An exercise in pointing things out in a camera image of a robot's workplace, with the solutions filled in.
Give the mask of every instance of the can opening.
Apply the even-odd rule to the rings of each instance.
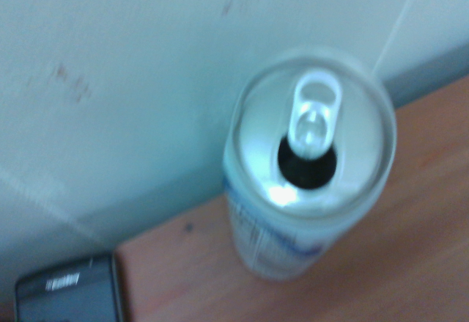
[[[314,160],[298,157],[285,136],[278,147],[278,167],[292,185],[312,190],[327,184],[336,172],[337,156],[331,145],[329,150]]]

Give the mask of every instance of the aluminum can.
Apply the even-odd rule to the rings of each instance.
[[[394,108],[360,63],[313,50],[247,84],[224,150],[232,237],[266,279],[301,275],[376,203],[396,148]]]

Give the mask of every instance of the mobile phone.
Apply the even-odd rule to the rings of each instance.
[[[123,322],[112,254],[57,265],[19,279],[18,322]]]

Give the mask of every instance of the pull tab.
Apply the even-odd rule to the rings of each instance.
[[[328,70],[310,70],[295,87],[288,143],[300,158],[313,160],[330,148],[342,101],[339,80]]]

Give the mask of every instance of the wooden desk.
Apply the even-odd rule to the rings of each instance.
[[[397,120],[383,195],[305,276],[249,273],[218,197],[117,249],[130,320],[469,321],[469,77]]]

